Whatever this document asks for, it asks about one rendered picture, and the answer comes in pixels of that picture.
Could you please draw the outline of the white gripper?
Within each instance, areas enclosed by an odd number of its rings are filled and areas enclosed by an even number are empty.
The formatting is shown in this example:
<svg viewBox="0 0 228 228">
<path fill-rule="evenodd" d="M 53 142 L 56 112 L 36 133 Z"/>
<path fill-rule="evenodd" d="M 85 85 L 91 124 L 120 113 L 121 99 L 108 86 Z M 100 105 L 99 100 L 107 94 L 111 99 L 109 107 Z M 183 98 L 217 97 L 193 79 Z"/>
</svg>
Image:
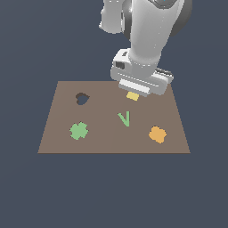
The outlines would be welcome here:
<svg viewBox="0 0 228 228">
<path fill-rule="evenodd" d="M 152 73 L 145 74 L 140 66 L 132 70 L 133 63 L 129 58 L 130 49 L 120 49 L 112 61 L 110 76 L 118 81 L 118 87 L 135 94 L 147 97 L 149 94 L 162 95 L 174 75 L 167 70 L 156 68 Z"/>
</svg>

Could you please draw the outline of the yellow block piece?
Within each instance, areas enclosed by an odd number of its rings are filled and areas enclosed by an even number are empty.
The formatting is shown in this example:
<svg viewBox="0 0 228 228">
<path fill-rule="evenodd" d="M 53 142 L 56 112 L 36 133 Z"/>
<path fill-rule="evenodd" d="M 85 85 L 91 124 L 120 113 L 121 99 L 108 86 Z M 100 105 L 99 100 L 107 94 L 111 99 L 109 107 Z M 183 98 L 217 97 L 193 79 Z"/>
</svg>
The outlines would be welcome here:
<svg viewBox="0 0 228 228">
<path fill-rule="evenodd" d="M 136 94 L 136 93 L 133 93 L 133 92 L 128 92 L 127 95 L 126 95 L 126 97 L 127 97 L 128 99 L 133 100 L 133 101 L 137 101 L 138 98 L 139 98 L 139 95 Z"/>
</svg>

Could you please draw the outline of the brown slot board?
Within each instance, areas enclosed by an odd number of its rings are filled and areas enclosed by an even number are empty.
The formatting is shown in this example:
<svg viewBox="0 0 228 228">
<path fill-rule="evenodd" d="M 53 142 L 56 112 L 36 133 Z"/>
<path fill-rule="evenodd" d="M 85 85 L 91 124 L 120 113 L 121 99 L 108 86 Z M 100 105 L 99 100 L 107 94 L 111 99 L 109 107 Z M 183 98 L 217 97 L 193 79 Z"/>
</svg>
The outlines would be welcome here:
<svg viewBox="0 0 228 228">
<path fill-rule="evenodd" d="M 46 121 L 38 152 L 54 153 L 177 153 L 188 154 L 189 146 L 173 90 L 150 94 L 133 101 L 117 81 L 60 81 Z M 126 127 L 118 114 L 130 112 Z M 73 139 L 70 128 L 83 122 L 85 138 Z M 153 126 L 167 132 L 165 141 L 149 137 Z"/>
</svg>

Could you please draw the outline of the green letter V piece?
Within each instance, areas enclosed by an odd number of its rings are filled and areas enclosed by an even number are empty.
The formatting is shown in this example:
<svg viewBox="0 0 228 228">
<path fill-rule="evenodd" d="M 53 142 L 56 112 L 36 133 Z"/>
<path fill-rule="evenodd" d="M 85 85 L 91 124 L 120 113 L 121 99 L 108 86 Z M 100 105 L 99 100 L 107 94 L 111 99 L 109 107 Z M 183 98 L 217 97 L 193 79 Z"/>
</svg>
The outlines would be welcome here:
<svg viewBox="0 0 228 228">
<path fill-rule="evenodd" d="M 118 116 L 126 127 L 130 126 L 130 112 L 129 111 L 126 112 L 125 116 L 123 116 L 121 113 L 119 113 Z"/>
</svg>

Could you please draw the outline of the orange blob shape piece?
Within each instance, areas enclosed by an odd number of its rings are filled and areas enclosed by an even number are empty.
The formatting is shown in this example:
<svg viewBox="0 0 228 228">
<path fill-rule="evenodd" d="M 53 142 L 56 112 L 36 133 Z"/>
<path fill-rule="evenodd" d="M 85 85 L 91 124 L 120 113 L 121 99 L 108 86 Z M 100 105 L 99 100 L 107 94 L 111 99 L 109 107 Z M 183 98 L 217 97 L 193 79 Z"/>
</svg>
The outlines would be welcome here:
<svg viewBox="0 0 228 228">
<path fill-rule="evenodd" d="M 167 132 L 158 126 L 153 126 L 149 132 L 149 137 L 156 143 L 163 143 L 166 136 Z"/>
</svg>

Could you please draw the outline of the green clover shape piece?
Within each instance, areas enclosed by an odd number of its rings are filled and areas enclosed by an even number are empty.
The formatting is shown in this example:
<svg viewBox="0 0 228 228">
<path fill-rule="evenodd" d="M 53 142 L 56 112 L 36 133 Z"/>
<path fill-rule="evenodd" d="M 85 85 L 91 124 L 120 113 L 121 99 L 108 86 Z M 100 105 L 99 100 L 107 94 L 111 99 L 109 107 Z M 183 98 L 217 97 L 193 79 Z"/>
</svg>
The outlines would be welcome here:
<svg viewBox="0 0 228 228">
<path fill-rule="evenodd" d="M 85 138 L 88 133 L 88 130 L 86 129 L 86 127 L 87 127 L 87 124 L 83 122 L 74 124 L 69 130 L 71 132 L 70 136 L 75 140 L 79 140 L 80 138 Z"/>
</svg>

